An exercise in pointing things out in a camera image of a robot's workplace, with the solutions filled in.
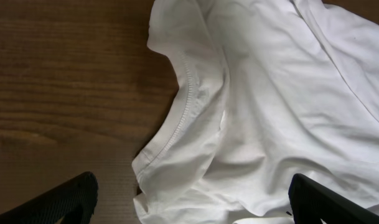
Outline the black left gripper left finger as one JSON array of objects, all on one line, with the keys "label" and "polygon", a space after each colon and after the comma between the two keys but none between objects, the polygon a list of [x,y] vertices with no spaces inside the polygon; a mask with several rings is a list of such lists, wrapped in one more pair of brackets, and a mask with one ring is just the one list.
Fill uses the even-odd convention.
[{"label": "black left gripper left finger", "polygon": [[0,224],[89,224],[98,201],[98,182],[84,172],[0,214]]}]

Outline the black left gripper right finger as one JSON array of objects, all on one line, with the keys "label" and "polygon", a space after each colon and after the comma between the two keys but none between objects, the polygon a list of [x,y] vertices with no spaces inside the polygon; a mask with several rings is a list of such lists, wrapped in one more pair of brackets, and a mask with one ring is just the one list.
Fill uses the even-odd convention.
[{"label": "black left gripper right finger", "polygon": [[379,215],[303,174],[292,177],[288,195],[295,224],[379,224]]}]

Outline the white printed t-shirt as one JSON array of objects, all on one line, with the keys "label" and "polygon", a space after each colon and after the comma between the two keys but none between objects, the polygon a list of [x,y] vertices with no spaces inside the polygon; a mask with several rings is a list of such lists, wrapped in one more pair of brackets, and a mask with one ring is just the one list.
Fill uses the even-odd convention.
[{"label": "white printed t-shirt", "polygon": [[379,25],[321,1],[156,0],[179,91],[133,161],[141,223],[291,223],[301,173],[379,215]]}]

